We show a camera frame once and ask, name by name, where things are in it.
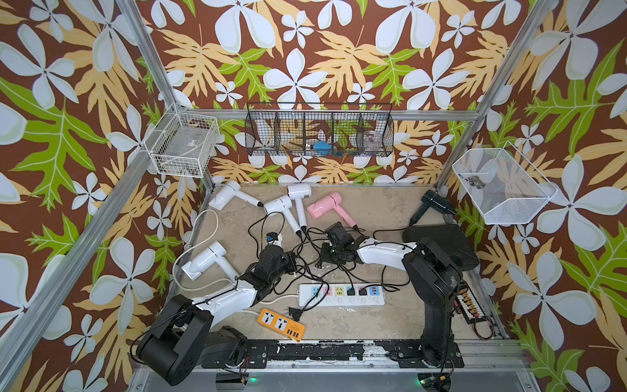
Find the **white multicolour power strip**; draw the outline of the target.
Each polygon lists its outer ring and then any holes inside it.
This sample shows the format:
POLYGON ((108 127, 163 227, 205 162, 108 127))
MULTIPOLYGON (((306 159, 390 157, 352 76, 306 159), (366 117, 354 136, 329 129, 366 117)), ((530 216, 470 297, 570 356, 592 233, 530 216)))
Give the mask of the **white multicolour power strip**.
POLYGON ((367 284, 301 284, 299 307, 369 307, 384 306, 385 294, 380 286, 367 284))

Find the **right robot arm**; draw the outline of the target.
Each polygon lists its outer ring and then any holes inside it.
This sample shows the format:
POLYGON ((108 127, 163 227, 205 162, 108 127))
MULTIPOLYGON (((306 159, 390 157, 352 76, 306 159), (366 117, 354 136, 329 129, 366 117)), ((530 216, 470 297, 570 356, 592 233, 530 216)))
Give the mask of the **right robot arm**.
POLYGON ((402 270, 424 302, 425 326, 419 359, 430 367, 442 367, 452 342, 452 316, 462 281, 462 271, 435 238, 421 236, 408 243, 381 241, 359 234, 356 238, 340 223, 323 231, 324 262, 348 261, 402 270))

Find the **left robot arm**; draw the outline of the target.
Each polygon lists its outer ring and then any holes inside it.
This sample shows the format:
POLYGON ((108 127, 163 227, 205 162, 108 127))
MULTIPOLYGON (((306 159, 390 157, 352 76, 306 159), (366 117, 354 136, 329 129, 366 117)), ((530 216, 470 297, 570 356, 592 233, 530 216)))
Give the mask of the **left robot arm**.
POLYGON ((247 310, 267 297, 284 274, 297 270, 296 255, 276 243, 268 244, 245 273, 238 274, 215 242, 187 262, 184 273, 193 279, 220 266, 233 284, 216 294, 190 299, 174 296, 154 324, 139 338, 132 358, 156 372, 169 385, 178 385, 197 367, 235 367, 244 361, 248 339, 238 330, 212 328, 231 315, 247 310))

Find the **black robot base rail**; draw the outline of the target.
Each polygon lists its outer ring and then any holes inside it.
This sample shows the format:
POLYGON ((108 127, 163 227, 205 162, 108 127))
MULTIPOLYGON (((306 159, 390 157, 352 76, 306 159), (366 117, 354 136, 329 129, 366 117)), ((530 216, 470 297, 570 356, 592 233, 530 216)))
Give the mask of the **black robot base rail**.
POLYGON ((238 364, 242 369, 264 369, 271 361, 314 363, 365 363, 388 361, 398 368, 430 368, 417 339, 392 340, 250 340, 238 364))

